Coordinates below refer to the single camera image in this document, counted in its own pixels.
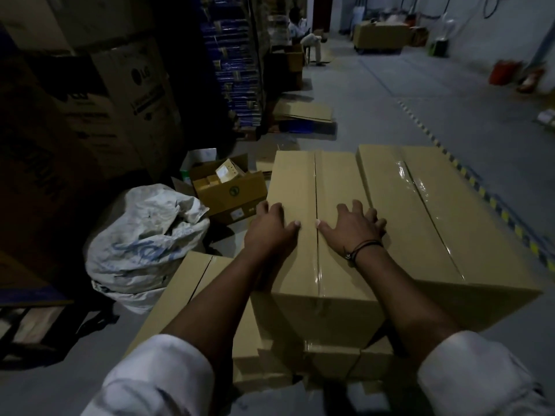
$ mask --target concrete floor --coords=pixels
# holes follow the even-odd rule
[[[305,68],[309,90],[298,95],[329,104],[337,122],[335,135],[298,138],[303,150],[356,151],[359,144],[431,145],[402,111],[402,100],[450,152],[471,167],[483,184],[498,194],[547,243],[555,239],[555,135],[532,120],[539,107],[509,88],[488,86],[475,74],[448,59],[431,58],[422,49],[399,56],[359,56],[345,40],[324,45],[335,60],[324,68]],[[290,138],[291,135],[277,135]],[[254,151],[240,143],[236,151]],[[236,236],[212,246],[233,256],[245,223],[232,225]],[[509,231],[507,237],[513,237]],[[545,294],[483,334],[504,343],[543,384],[555,403],[555,286],[532,259]],[[0,379],[0,414],[78,414],[118,362],[144,317],[116,306],[120,320],[81,339],[66,360],[47,368]],[[362,414],[391,409],[383,394],[365,395],[351,385],[347,395]],[[417,408],[413,410],[422,414]],[[231,414],[324,414],[322,391],[306,393],[301,384],[253,393],[236,400]]]

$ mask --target lg logo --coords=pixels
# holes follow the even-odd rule
[[[141,86],[143,80],[148,79],[150,77],[150,70],[148,65],[144,66],[143,69],[132,69],[131,70],[131,78],[135,82],[137,86]]]

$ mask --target floor marking stripe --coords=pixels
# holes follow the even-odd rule
[[[538,258],[540,263],[544,265],[547,270],[555,273],[555,261],[551,258],[548,258],[551,257],[551,254],[543,251],[543,249],[541,249],[537,243],[531,240],[532,237],[526,233],[524,228],[515,223],[518,220],[513,218],[508,210],[503,209],[495,200],[495,198],[493,198],[493,196],[489,194],[483,186],[480,185],[475,176],[473,176],[472,171],[464,167],[461,162],[454,157],[452,153],[450,153],[446,148],[442,146],[437,137],[435,137],[432,132],[427,129],[426,126],[423,125],[423,123],[418,118],[416,118],[414,113],[408,108],[408,106],[406,106],[406,104],[404,104],[400,100],[398,100],[397,103],[399,103],[401,109],[405,111],[410,118],[412,118],[412,120],[424,132],[424,134],[429,137],[434,146],[438,147],[441,150],[441,153],[447,156],[448,160],[451,162],[454,168],[460,172],[464,179],[467,180],[472,188],[474,188],[478,192],[482,199],[489,203],[490,207],[495,210],[496,214],[501,217],[501,219],[507,224],[509,229],[511,229],[515,233],[515,235],[522,241],[522,244],[526,248],[528,248],[532,252],[532,254],[535,255],[536,258]]]

